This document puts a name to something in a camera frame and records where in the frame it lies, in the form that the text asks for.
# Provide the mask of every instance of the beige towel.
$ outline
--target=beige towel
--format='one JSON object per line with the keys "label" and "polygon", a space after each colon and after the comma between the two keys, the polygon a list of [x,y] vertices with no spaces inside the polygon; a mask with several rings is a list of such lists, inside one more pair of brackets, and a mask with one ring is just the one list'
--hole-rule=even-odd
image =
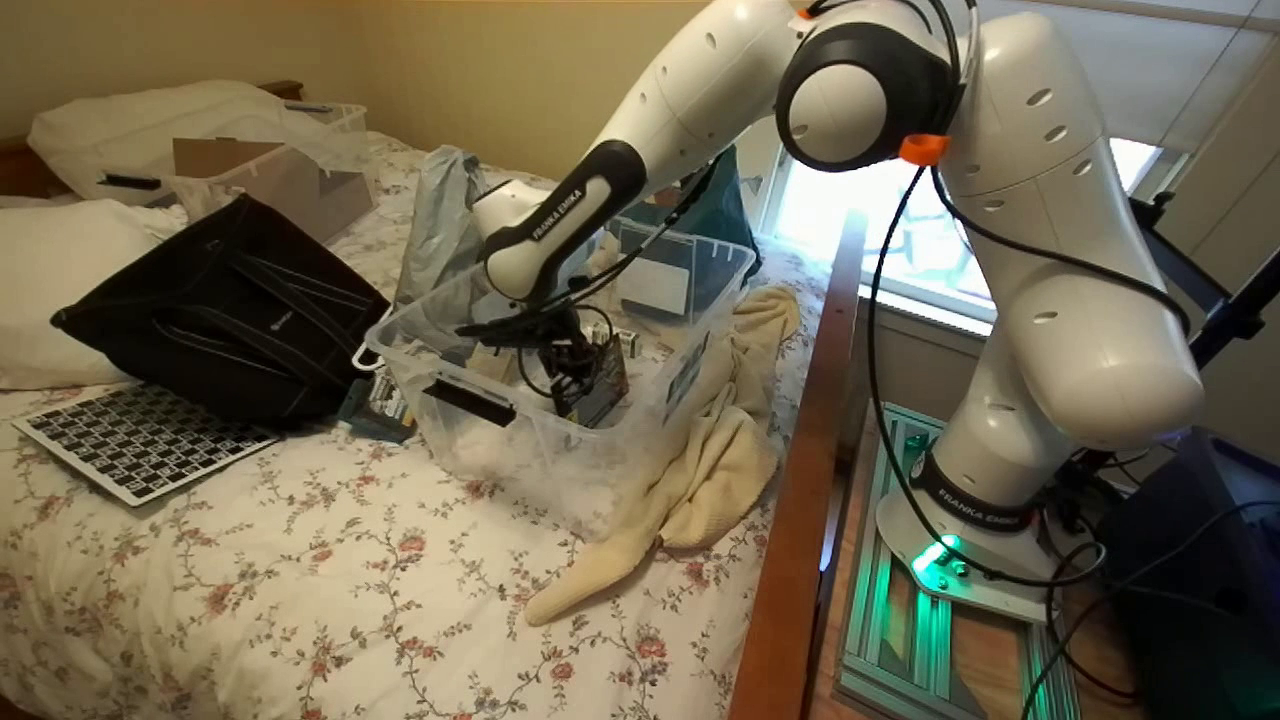
{"label": "beige towel", "polygon": [[751,509],[777,466],[767,430],[778,347],[800,310],[781,286],[753,291],[733,310],[732,331],[708,347],[685,406],[695,409],[689,445],[623,511],[609,537],[589,546],[525,607],[544,625],[631,574],[655,542],[713,544]]}

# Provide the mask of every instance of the plastic storage container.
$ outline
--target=plastic storage container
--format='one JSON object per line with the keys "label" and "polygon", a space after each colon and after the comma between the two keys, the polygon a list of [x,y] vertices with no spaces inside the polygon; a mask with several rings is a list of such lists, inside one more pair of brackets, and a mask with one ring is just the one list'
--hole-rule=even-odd
{"label": "plastic storage container", "polygon": [[374,206],[360,105],[234,97],[77,152],[110,197],[177,193],[192,220],[243,190],[324,242]]}
{"label": "plastic storage container", "polygon": [[[653,228],[618,219],[607,229],[625,252]],[[608,266],[617,241],[605,237],[588,268]],[[695,410],[685,402],[687,391],[708,345],[727,332],[754,261],[748,249],[667,232],[586,301],[639,341],[639,356],[626,359],[630,391],[595,428],[558,416],[552,401],[520,378],[508,360],[515,351],[495,357],[453,332],[512,313],[483,265],[402,307],[366,340],[385,359],[444,469],[495,480],[504,498],[598,538],[620,503],[643,492],[687,443]],[[562,279],[568,274],[576,273]],[[584,327],[603,323],[589,311],[580,318]],[[548,386],[532,351],[525,368],[539,387]]]}

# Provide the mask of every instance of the floral bedspread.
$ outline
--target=floral bedspread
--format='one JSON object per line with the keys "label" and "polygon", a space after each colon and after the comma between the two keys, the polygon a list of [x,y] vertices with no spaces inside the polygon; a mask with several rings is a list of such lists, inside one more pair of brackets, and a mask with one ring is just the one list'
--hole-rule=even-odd
{"label": "floral bedspread", "polygon": [[[370,133],[379,204],[334,251],[390,295],[422,152]],[[795,420],[829,268],[797,291],[771,434]],[[316,427],[129,510],[8,420],[110,388],[0,393],[0,693],[50,717],[719,717],[772,493],[713,548],[658,552],[576,614],[525,602],[582,542],[500,484]]]}

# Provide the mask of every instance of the checkerboard pattern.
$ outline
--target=checkerboard pattern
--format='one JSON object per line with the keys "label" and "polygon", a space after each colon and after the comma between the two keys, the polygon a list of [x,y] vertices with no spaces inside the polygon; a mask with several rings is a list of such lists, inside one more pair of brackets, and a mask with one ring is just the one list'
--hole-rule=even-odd
{"label": "checkerboard pattern", "polygon": [[279,439],[262,428],[220,420],[151,384],[31,415],[14,425],[132,506]]}

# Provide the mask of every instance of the black bag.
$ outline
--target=black bag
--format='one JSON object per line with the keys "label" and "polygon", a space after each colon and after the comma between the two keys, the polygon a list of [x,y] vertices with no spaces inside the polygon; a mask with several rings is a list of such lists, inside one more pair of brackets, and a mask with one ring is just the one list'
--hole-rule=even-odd
{"label": "black bag", "polygon": [[284,215],[242,195],[50,322],[219,416],[284,425],[338,410],[361,375],[351,355],[387,306]]}

